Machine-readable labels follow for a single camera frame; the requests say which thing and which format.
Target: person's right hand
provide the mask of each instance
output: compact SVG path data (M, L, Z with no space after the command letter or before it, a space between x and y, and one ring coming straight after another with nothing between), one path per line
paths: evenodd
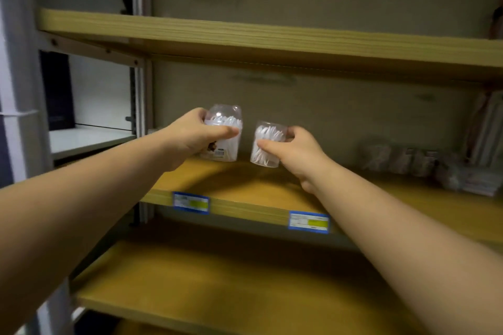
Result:
M300 180L306 192L314 193L312 184L316 173L323 172L332 160L325 155L314 136L299 126L288 128L289 138L285 143L261 139L257 145L264 151L276 155L288 171Z

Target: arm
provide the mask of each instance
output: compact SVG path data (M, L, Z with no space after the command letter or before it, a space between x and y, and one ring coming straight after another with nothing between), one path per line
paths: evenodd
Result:
M261 141L435 334L503 333L503 259L339 166L313 136Z
M237 134L195 109L141 139L0 190L0 333L14 333L165 171Z

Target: person's left arm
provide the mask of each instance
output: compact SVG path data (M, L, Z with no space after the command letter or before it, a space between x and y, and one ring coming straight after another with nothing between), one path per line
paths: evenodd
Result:
M163 172L237 135L206 126L205 113L0 190L0 333L14 333Z

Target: forearm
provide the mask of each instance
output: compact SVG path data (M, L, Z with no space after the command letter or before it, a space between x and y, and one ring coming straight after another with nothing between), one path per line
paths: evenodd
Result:
M0 190L1 327L26 319L17 316L34 310L144 196L163 171L160 155L145 137Z
M326 161L316 196L433 333L503 332L503 261L478 243Z

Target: shelf label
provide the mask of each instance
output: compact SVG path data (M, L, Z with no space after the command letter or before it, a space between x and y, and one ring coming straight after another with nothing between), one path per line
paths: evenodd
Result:
M173 208L184 211L210 213L210 198L185 192L173 192Z
M288 229L328 234L330 216L322 213L290 211Z

